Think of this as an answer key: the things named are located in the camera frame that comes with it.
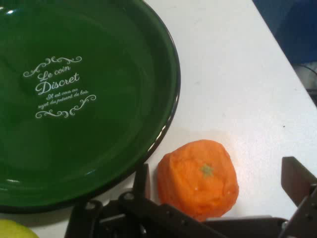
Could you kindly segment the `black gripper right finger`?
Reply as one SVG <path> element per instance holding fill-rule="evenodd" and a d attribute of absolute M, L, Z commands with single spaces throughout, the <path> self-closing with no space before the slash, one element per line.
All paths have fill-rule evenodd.
<path fill-rule="evenodd" d="M 281 186 L 297 206 L 282 229 L 281 238 L 317 236 L 317 178 L 295 157 L 283 157 Z"/>

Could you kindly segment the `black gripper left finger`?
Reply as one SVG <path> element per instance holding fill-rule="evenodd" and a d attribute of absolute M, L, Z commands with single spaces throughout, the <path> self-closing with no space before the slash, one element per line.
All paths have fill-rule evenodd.
<path fill-rule="evenodd" d="M 148 164 L 135 173 L 133 187 L 103 205 L 98 200 L 77 204 L 66 228 L 66 238 L 221 238 L 216 230 L 169 205 L 150 200 Z"/>

